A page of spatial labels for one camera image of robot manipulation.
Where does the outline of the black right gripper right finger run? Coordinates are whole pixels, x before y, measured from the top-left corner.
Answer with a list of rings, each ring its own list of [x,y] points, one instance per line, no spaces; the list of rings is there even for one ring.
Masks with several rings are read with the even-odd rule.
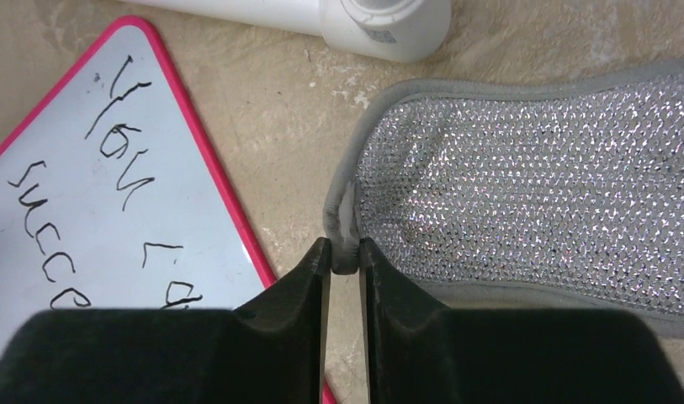
[[[455,309],[359,246],[373,403],[684,403],[656,336],[624,311]]]

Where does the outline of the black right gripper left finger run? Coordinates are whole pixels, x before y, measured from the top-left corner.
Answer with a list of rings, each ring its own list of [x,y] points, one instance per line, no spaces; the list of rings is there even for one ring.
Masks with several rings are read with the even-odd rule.
[[[0,360],[0,403],[318,403],[331,243],[235,310],[63,310]]]

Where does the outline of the pink framed whiteboard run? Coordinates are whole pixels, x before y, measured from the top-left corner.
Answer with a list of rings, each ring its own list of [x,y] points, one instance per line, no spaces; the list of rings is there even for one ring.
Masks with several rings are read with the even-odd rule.
[[[277,282],[154,26],[116,19],[0,146],[0,360],[33,316]]]

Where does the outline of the silver sparkly scrub pad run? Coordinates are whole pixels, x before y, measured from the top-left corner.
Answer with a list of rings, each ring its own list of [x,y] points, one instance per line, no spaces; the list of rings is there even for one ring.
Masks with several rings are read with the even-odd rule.
[[[322,210],[437,298],[632,312],[684,338],[684,59],[542,86],[413,79],[367,107]]]

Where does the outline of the white PVC pipe frame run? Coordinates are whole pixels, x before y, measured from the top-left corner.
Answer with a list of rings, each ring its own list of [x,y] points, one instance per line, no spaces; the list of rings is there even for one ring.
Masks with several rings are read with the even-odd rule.
[[[450,0],[134,0],[134,4],[321,37],[385,61],[428,58],[450,29]]]

